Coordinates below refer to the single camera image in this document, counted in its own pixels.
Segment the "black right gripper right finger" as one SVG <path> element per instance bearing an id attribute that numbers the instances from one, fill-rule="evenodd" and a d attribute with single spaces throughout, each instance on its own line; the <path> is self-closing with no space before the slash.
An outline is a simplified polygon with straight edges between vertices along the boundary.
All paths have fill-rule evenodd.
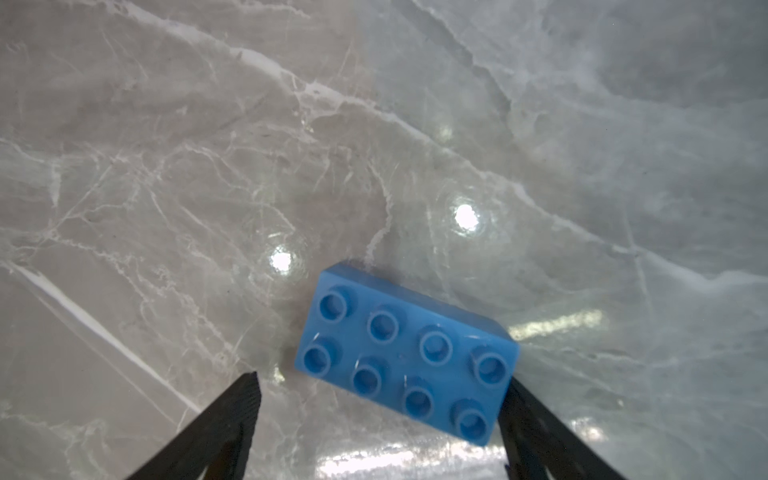
<path id="1" fill-rule="evenodd" d="M 623 478 L 515 378 L 498 424 L 510 479 Z"/>

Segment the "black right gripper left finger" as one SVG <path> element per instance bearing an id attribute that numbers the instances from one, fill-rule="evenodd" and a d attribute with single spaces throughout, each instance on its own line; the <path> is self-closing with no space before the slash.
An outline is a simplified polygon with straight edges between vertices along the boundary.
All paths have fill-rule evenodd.
<path id="1" fill-rule="evenodd" d="M 132 479 L 242 479 L 261 405 L 256 372 L 241 375 Z"/>

